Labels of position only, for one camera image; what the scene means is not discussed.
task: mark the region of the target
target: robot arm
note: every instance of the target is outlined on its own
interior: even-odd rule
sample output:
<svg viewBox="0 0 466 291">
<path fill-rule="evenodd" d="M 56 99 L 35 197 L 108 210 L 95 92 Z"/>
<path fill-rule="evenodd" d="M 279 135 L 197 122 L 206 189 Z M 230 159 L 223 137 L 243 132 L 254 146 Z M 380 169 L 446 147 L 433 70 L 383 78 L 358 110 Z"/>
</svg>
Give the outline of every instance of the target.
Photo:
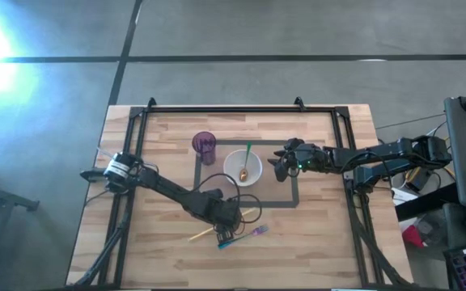
<svg viewBox="0 0 466 291">
<path fill-rule="evenodd" d="M 451 161 L 445 141 L 439 137 L 421 136 L 376 145 L 360 150 L 319 147 L 293 138 L 287 141 L 284 150 L 274 152 L 279 159 L 270 159 L 278 181 L 289 175 L 289 169 L 342 174 L 354 170 L 355 189 L 371 192 L 373 186 L 384 176 L 396 175 L 415 167 L 439 169 Z M 383 162 L 376 167 L 361 165 Z"/>
<path fill-rule="evenodd" d="M 181 204 L 183 209 L 198 220 L 210 223 L 217 231 L 219 243 L 233 238 L 242 216 L 239 197 L 223 200 L 220 189 L 200 192 L 189 191 L 146 167 L 132 154 L 119 153 L 112 157 L 104 176 L 111 192 L 121 193 L 134 187 L 149 188 Z"/>
</svg>

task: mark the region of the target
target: concrete floor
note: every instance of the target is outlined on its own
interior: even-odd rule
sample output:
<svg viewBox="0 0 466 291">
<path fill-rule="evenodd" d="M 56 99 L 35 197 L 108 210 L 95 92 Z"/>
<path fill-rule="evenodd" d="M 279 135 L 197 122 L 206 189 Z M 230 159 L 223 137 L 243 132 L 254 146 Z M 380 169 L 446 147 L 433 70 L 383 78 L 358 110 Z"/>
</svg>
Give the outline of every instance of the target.
<svg viewBox="0 0 466 291">
<path fill-rule="evenodd" d="M 119 56 L 134 0 L 0 1 L 0 57 Z M 131 55 L 466 54 L 466 0 L 145 0 Z M 0 188 L 16 209 L 0 290 L 62 286 L 117 63 L 0 65 Z M 443 112 L 466 61 L 128 64 L 118 104 L 368 103 L 375 127 Z M 416 137 L 444 117 L 377 131 Z M 440 136 L 447 131 L 441 129 Z M 415 280 L 443 264 L 410 253 Z"/>
</svg>

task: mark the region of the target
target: purple cup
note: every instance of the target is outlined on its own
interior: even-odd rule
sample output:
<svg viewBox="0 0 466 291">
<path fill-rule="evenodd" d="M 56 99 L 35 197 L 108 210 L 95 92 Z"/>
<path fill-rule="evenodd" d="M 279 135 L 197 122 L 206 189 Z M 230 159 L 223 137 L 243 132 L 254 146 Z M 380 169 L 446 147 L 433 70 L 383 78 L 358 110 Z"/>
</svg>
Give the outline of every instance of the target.
<svg viewBox="0 0 466 291">
<path fill-rule="evenodd" d="M 217 140 L 212 133 L 200 132 L 192 139 L 192 147 L 199 157 L 201 162 L 207 166 L 213 165 L 215 162 L 215 146 Z"/>
</svg>

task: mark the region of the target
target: green spoon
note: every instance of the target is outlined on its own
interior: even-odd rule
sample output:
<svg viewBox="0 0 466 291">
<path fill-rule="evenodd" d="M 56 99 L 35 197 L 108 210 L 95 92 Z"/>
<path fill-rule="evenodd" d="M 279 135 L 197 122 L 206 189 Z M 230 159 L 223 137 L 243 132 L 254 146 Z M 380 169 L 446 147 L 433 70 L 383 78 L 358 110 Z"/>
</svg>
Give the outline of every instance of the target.
<svg viewBox="0 0 466 291">
<path fill-rule="evenodd" d="M 248 179 L 248 169 L 246 169 L 246 166 L 248 165 L 248 158 L 249 158 L 249 151 L 251 150 L 251 142 L 249 141 L 248 142 L 248 150 L 246 150 L 246 161 L 244 162 L 244 168 L 242 168 L 242 170 L 240 170 L 240 175 L 239 175 L 239 179 L 240 179 L 240 182 L 245 182 L 245 180 Z"/>
</svg>

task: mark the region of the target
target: black cable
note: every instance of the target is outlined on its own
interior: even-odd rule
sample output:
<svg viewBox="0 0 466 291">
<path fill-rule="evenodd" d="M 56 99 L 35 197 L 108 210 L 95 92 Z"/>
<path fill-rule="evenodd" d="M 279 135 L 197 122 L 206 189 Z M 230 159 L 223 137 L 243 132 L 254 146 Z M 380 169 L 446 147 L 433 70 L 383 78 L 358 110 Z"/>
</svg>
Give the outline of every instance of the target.
<svg viewBox="0 0 466 291">
<path fill-rule="evenodd" d="M 197 187 L 195 187 L 194 189 L 190 190 L 189 193 L 195 192 L 195 191 L 199 190 L 199 188 L 201 188 L 201 186 L 202 186 L 204 183 L 208 182 L 208 180 L 210 180 L 211 178 L 216 177 L 216 176 L 219 176 L 219 175 L 227 177 L 227 178 L 230 179 L 231 182 L 233 182 L 233 184 L 235 185 L 237 206 L 238 206 L 238 208 L 240 208 L 240 187 L 239 187 L 239 185 L 236 183 L 235 179 L 234 179 L 233 177 L 231 177 L 230 175 L 226 174 L 226 173 L 216 173 L 216 174 L 213 174 L 213 175 L 209 176 L 208 178 L 204 179 L 200 184 L 198 184 Z"/>
<path fill-rule="evenodd" d="M 298 170 L 296 171 L 295 175 L 291 175 L 288 171 L 287 171 L 287 175 L 289 177 L 291 177 L 291 178 L 296 178 L 296 177 L 298 177 L 300 171 L 301 171 L 301 169 L 298 167 Z"/>
<path fill-rule="evenodd" d="M 413 156 L 417 157 L 417 158 L 420 158 L 422 161 L 428 163 L 428 164 L 431 164 L 431 165 L 435 165 L 435 166 L 442 166 L 442 163 L 440 162 L 431 162 L 430 160 L 422 157 L 420 154 L 413 154 Z"/>
<path fill-rule="evenodd" d="M 246 230 L 246 224 L 245 223 L 242 224 L 242 230 L 239 233 L 234 232 L 233 234 L 234 235 L 241 235 L 241 234 L 244 233 L 244 230 Z"/>
<path fill-rule="evenodd" d="M 438 186 L 436 187 L 436 190 L 438 190 L 442 187 L 442 177 L 435 171 L 433 171 L 433 175 L 436 175 L 438 177 Z"/>
<path fill-rule="evenodd" d="M 389 125 L 379 126 L 378 128 L 375 128 L 375 129 L 385 129 L 385 128 L 392 127 L 392 126 L 408 124 L 408 123 L 411 123 L 411 122 L 416 122 L 416 121 L 420 121 L 420 120 L 426 120 L 426 119 L 429 119 L 429 118 L 434 118 L 434 117 L 444 116 L 444 115 L 445 115 L 445 113 L 440 113 L 440 114 L 436 114 L 436 115 L 433 115 L 433 116 L 427 116 L 427 117 L 417 118 L 416 120 L 408 120 L 408 121 L 399 122 L 399 123 L 396 123 L 396 124 L 389 124 Z"/>
<path fill-rule="evenodd" d="M 107 193 L 107 192 L 109 192 L 109 190 L 105 190 L 105 191 L 99 193 L 98 195 L 89 198 L 89 199 L 86 201 L 86 204 L 84 204 L 84 206 L 87 206 L 87 204 L 89 203 L 89 201 L 91 201 L 91 200 L 93 200 L 93 199 L 96 199 L 96 198 L 102 196 L 103 194 L 105 194 L 105 193 Z"/>
<path fill-rule="evenodd" d="M 248 224 L 248 223 L 255 223 L 255 222 L 257 222 L 257 221 L 260 219 L 260 217 L 262 216 L 262 203 L 261 203 L 260 199 L 258 199 L 258 197 L 254 196 L 254 195 L 252 195 L 252 194 L 241 194 L 241 195 L 240 195 L 240 197 L 243 197 L 243 196 L 249 196 L 249 197 L 254 198 L 254 199 L 256 200 L 257 204 L 258 204 L 258 209 L 259 209 L 260 211 L 258 212 L 258 216 L 257 216 L 255 219 L 253 219 L 253 220 L 251 220 L 251 221 L 245 221 L 244 218 L 242 217 L 242 220 L 241 220 L 240 222 L 243 222 L 243 223 L 245 223 L 245 224 Z"/>
<path fill-rule="evenodd" d="M 216 174 L 213 174 L 211 176 L 209 176 L 208 178 L 204 179 L 200 184 L 197 185 L 197 187 L 195 187 L 194 189 L 190 190 L 190 192 L 194 192 L 196 190 L 199 190 L 199 188 L 201 188 L 201 186 L 206 183 L 208 180 L 210 180 L 211 178 L 213 177 L 216 177 L 216 176 L 219 176 L 219 175 L 222 175 L 222 176 L 225 176 L 227 177 L 228 179 L 230 179 L 233 184 L 235 185 L 235 189 L 236 189 L 236 196 L 233 197 L 232 199 L 236 199 L 237 200 L 237 207 L 238 209 L 240 210 L 240 197 L 242 196 L 250 196 L 252 198 L 254 198 L 258 204 L 258 209 L 260 210 L 259 213 L 258 213 L 258 217 L 256 217 L 254 220 L 252 221 L 245 221 L 243 217 L 241 217 L 240 219 L 240 222 L 243 223 L 243 229 L 242 231 L 239 233 L 239 234 L 242 234 L 244 232 L 244 229 L 245 229 L 245 224 L 248 224 L 248 223 L 254 223 L 256 221 L 258 221 L 260 219 L 260 217 L 262 216 L 262 203 L 260 201 L 260 199 L 258 199 L 258 197 L 254 196 L 254 195 L 251 195 L 251 194 L 240 194 L 240 187 L 239 185 L 236 183 L 235 179 L 233 177 L 231 177 L 230 175 L 226 174 L 226 173 L 216 173 Z"/>
<path fill-rule="evenodd" d="M 438 127 L 436 129 L 434 129 L 432 136 L 433 137 L 436 136 L 436 132 L 438 131 L 438 129 L 440 129 L 446 123 L 447 123 L 447 121 L 444 121 L 440 125 L 438 125 Z"/>
</svg>

